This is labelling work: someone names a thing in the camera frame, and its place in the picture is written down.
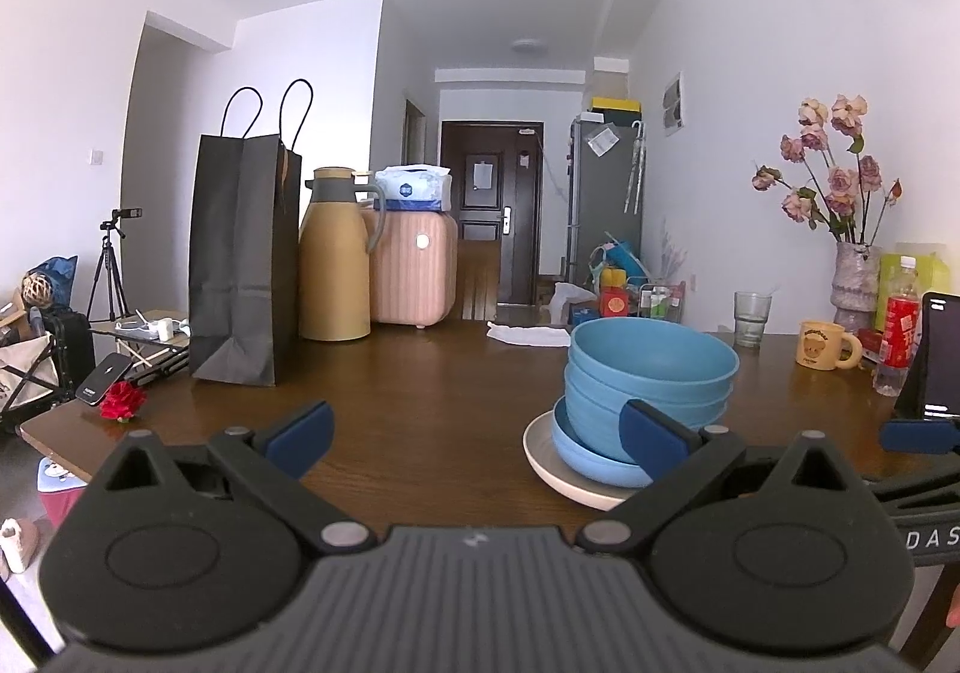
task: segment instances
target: folding chair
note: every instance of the folding chair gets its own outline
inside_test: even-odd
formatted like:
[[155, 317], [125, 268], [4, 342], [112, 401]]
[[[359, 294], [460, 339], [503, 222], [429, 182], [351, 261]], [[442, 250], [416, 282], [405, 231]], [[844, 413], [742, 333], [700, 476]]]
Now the folding chair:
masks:
[[71, 398], [56, 372], [51, 334], [0, 348], [0, 427], [18, 424]]

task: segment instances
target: smoke detector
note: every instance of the smoke detector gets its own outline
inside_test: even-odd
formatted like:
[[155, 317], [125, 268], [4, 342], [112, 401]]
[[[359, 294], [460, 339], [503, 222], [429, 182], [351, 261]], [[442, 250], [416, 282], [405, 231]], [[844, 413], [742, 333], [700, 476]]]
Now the smoke detector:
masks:
[[518, 38], [510, 48], [518, 55], [542, 55], [546, 52], [546, 44], [539, 38]]

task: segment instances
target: paper sign on door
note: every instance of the paper sign on door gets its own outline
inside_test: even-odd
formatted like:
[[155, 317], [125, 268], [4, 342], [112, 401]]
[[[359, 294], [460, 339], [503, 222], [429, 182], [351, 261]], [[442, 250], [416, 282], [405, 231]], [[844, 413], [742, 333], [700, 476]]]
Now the paper sign on door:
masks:
[[492, 163], [474, 163], [473, 165], [473, 189], [491, 190], [493, 187], [493, 164]]

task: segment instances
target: pink bag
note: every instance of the pink bag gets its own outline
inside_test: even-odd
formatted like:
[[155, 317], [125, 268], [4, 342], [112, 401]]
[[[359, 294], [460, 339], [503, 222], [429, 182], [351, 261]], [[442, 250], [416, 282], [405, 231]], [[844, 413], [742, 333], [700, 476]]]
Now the pink bag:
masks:
[[[362, 210], [367, 230], [376, 214]], [[422, 329], [446, 318], [457, 294], [457, 222], [444, 213], [387, 212], [370, 257], [370, 315]]]

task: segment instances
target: tripod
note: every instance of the tripod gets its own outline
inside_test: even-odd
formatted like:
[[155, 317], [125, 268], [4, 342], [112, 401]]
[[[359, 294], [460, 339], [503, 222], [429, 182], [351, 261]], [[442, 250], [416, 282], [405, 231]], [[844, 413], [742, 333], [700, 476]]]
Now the tripod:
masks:
[[107, 270], [107, 300], [109, 301], [110, 320], [117, 319], [117, 311], [113, 308], [113, 299], [116, 297], [116, 305], [120, 308], [119, 315], [122, 318], [131, 315], [130, 308], [127, 307], [127, 295], [123, 290], [123, 282], [120, 280], [120, 267], [117, 265], [117, 257], [113, 252], [113, 245], [110, 242], [110, 232], [115, 231], [122, 240], [126, 240], [127, 235], [123, 233], [117, 225], [118, 217], [115, 214], [112, 220], [105, 220], [100, 224], [100, 230], [104, 233], [104, 247], [100, 251], [100, 260], [97, 262], [97, 271], [93, 273], [93, 288], [90, 289], [90, 301], [86, 305], [86, 319], [90, 320], [90, 310], [93, 309], [93, 298], [97, 294], [97, 283], [100, 281], [100, 273]]

